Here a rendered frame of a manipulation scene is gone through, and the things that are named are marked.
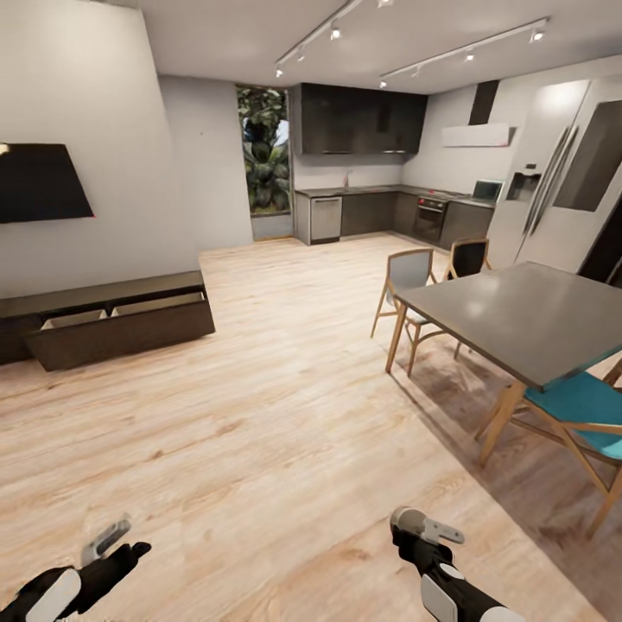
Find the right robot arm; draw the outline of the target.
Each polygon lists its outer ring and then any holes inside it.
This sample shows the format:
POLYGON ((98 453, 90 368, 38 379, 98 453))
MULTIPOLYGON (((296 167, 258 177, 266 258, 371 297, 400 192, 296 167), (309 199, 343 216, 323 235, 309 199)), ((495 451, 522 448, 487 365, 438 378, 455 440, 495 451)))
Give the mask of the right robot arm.
POLYGON ((482 593, 452 563, 452 551, 441 539, 464 544, 461 530, 427 517, 420 536, 394 525, 392 542, 398 555, 413 562, 422 576, 423 606, 438 622, 530 622, 482 593))

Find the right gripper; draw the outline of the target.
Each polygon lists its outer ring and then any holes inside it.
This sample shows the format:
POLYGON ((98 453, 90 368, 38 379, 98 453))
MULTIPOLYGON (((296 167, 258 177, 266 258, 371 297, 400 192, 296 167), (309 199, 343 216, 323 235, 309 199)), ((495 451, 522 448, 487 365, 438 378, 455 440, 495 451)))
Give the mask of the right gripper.
POLYGON ((399 530, 395 525, 393 530, 392 542, 397 545, 398 555, 408 562, 413 562, 417 569, 420 567, 420 560, 425 553, 435 553, 456 568, 452 563, 452 551, 449 547, 444 546, 442 543, 432 545, 422 540, 421 536, 408 532, 407 530, 399 530))

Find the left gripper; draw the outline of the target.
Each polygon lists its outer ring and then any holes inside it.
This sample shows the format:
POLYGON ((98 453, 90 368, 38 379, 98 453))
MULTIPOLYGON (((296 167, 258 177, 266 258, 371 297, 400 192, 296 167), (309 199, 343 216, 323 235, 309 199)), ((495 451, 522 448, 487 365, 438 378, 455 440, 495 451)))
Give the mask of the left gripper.
POLYGON ((91 564, 91 568, 98 571, 98 590, 89 604, 81 608, 77 614, 86 613, 103 596, 106 596, 114 586, 136 567, 139 557, 150 550, 150 543, 137 542, 133 547, 126 543, 111 556, 106 557, 104 561, 91 564))

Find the pillar candle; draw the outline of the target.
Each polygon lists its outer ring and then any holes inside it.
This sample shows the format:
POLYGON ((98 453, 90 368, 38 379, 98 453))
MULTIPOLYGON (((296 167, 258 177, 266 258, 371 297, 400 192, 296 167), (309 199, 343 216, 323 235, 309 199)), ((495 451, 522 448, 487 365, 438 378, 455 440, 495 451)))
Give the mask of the pillar candle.
POLYGON ((425 533, 423 521, 427 517, 428 515, 424 511, 421 511, 415 507, 401 505, 391 513, 391 534, 394 534, 393 529, 395 525, 399 530, 407 530, 408 532, 420 536, 422 533, 425 533))

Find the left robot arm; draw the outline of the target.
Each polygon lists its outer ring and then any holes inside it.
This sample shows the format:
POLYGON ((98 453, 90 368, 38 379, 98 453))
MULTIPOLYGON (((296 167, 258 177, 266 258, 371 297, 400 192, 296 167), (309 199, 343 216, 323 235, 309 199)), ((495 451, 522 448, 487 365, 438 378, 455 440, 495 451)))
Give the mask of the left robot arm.
POLYGON ((52 568, 36 576, 0 612, 0 622, 56 622, 75 611, 86 613, 151 550, 150 543, 137 542, 133 547, 126 543, 106 557, 105 550, 131 527, 127 518, 110 524, 82 549, 79 569, 52 568))

